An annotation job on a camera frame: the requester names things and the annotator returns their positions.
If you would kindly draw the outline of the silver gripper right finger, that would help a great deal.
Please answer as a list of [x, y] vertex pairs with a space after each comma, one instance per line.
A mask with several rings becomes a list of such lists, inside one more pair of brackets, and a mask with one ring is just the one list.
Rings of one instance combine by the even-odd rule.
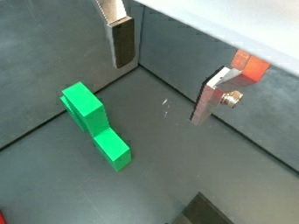
[[231, 108], [239, 104], [243, 94], [232, 82], [239, 77], [238, 69], [223, 66], [202, 84], [199, 100], [191, 114], [191, 122], [196, 126], [204, 123], [220, 104], [228, 105]]

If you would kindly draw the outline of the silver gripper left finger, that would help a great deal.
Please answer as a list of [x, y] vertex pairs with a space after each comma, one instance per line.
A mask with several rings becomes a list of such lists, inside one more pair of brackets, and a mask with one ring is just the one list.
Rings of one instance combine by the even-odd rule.
[[126, 66], [136, 56], [135, 20], [127, 15], [123, 0], [92, 0], [106, 24], [115, 68]]

